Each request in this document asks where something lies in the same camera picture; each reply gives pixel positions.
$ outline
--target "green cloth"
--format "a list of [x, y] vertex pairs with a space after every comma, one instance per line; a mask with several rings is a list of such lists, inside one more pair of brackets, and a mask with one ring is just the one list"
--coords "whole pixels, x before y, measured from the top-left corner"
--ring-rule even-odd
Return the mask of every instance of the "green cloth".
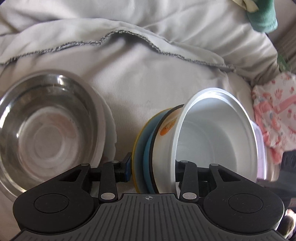
[[270, 33], [276, 30], [278, 24], [274, 0], [254, 0], [259, 10], [247, 12], [249, 20], [254, 30], [263, 33]]

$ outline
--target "pink patterned cloth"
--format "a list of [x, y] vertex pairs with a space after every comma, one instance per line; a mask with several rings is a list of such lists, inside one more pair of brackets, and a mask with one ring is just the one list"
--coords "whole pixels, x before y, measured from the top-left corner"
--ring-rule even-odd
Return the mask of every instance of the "pink patterned cloth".
[[273, 162], [296, 149], [296, 75], [283, 72], [252, 91], [255, 120], [264, 143], [271, 148]]

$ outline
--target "gray stitched seam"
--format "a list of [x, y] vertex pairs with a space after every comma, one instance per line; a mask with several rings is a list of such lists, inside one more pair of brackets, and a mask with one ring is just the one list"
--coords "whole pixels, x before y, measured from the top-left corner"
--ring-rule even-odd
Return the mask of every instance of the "gray stitched seam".
[[21, 57], [26, 57], [26, 56], [30, 56], [30, 55], [40, 55], [40, 54], [45, 54], [45, 53], [52, 53], [52, 52], [58, 52], [64, 49], [68, 49], [68, 48], [72, 48], [75, 46], [84, 46], [84, 45], [93, 45], [93, 46], [100, 46], [108, 37], [110, 37], [112, 34], [114, 33], [118, 33], [118, 34], [130, 34], [130, 35], [134, 35], [137, 36], [143, 40], [145, 40], [146, 42], [149, 43], [149, 45], [154, 48], [159, 54], [163, 54], [163, 55], [167, 55], [167, 56], [172, 56], [172, 57], [177, 57], [179, 59], [185, 60], [187, 62], [191, 62], [191, 63], [196, 63], [196, 64], [201, 64], [201, 65], [207, 65], [207, 66], [213, 66], [213, 67], [226, 67], [229, 69], [234, 70], [235, 67], [232, 64], [214, 64], [214, 63], [208, 63], [205, 61], [199, 61], [199, 60], [192, 60], [190, 58], [185, 58], [184, 56], [180, 55], [180, 54], [174, 54], [174, 53], [170, 53], [170, 52], [164, 52], [162, 51], [159, 47], [157, 47], [155, 44], [153, 44], [147, 37], [140, 35], [140, 34], [136, 34], [133, 33], [131, 31], [128, 30], [114, 30], [109, 32], [108, 34], [106, 34], [104, 37], [102, 37], [99, 41], [72, 41], [69, 43], [65, 43], [63, 45], [60, 45], [58, 47], [55, 48], [50, 48], [50, 49], [43, 49], [43, 50], [37, 50], [34, 52], [30, 52], [30, 53], [25, 53], [22, 55], [18, 55], [15, 57], [10, 58], [8, 61], [4, 62], [4, 63], [0, 63], [0, 66], [7, 66], [9, 63], [18, 60]]

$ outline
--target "crosshair marking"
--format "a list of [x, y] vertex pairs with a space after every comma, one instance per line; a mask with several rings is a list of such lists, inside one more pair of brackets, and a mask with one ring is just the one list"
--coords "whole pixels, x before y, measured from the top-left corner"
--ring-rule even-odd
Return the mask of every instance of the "crosshair marking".
[[151, 196], [145, 197], [145, 199], [147, 199], [148, 201], [150, 201], [152, 198], [154, 198], [154, 197], [151, 197]]

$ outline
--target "white ceramic bowl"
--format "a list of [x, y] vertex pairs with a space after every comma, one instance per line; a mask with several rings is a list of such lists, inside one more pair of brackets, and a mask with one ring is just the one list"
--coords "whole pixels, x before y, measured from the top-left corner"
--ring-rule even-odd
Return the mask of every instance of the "white ceramic bowl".
[[176, 192], [175, 160], [198, 167], [218, 163], [256, 181], [257, 143], [242, 105], [228, 92], [209, 88], [171, 113], [155, 136], [152, 168], [159, 193]]

